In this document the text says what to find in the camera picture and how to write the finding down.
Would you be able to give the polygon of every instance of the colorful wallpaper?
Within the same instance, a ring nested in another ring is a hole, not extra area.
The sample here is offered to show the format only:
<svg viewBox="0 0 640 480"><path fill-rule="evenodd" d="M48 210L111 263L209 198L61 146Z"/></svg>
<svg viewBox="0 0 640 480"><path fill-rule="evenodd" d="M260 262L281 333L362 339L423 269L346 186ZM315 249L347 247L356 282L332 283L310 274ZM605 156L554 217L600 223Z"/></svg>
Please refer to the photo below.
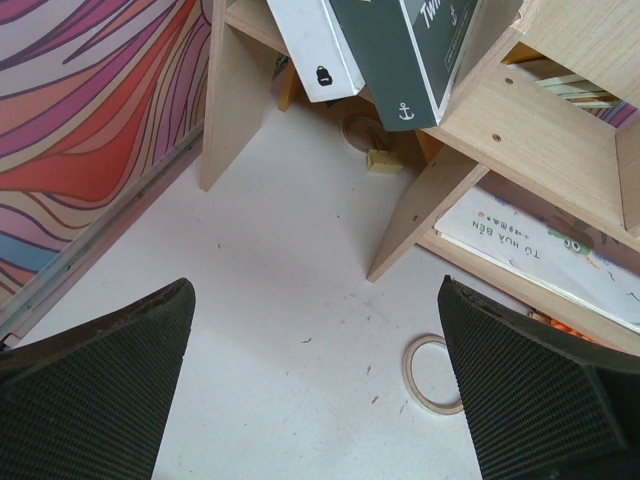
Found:
<svg viewBox="0 0 640 480"><path fill-rule="evenodd" d="M0 0L0 305L203 120L212 0Z"/></svg>

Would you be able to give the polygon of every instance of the ribbed black pad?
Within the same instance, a ring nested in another ring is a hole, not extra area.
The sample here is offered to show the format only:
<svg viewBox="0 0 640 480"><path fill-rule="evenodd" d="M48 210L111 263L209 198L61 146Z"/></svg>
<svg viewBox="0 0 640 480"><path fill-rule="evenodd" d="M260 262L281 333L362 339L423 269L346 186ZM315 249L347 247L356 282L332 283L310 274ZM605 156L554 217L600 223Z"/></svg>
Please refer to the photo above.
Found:
<svg viewBox="0 0 640 480"><path fill-rule="evenodd" d="M448 278L438 306L483 478L554 472L626 447L596 370L548 347L623 354L533 322Z"/></svg>
<svg viewBox="0 0 640 480"><path fill-rule="evenodd" d="M194 307L182 279L0 354L0 478L151 478Z"/></svg>

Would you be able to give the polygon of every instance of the tape roll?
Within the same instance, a ring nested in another ring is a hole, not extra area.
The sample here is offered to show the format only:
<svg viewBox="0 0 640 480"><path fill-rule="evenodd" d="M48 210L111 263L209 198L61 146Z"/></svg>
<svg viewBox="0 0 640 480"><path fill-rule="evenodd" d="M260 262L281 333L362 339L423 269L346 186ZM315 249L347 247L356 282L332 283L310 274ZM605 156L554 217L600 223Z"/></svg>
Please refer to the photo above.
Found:
<svg viewBox="0 0 640 480"><path fill-rule="evenodd" d="M420 347L429 343L437 343L447 348L447 343L440 335L423 335L411 342L404 351L402 358L402 377L404 378L404 384L407 390L409 390L411 397L427 410L440 415L455 415L456 413L460 413L463 410L462 400L460 398L449 404L436 403L426 398L416 385L413 378L413 357Z"/></svg>

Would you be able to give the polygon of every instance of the wavy pattern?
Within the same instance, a ring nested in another ring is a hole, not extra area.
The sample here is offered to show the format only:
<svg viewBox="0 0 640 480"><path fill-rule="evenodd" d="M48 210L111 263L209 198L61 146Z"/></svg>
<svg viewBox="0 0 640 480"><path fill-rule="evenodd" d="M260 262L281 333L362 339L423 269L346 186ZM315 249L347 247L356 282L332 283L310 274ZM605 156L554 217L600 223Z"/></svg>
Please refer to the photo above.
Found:
<svg viewBox="0 0 640 480"><path fill-rule="evenodd" d="M4 0L0 25L38 29L54 1ZM199 0L78 0L0 58L14 82L0 97L0 304L202 122L207 15ZM55 78L21 90L36 65Z"/></svg>

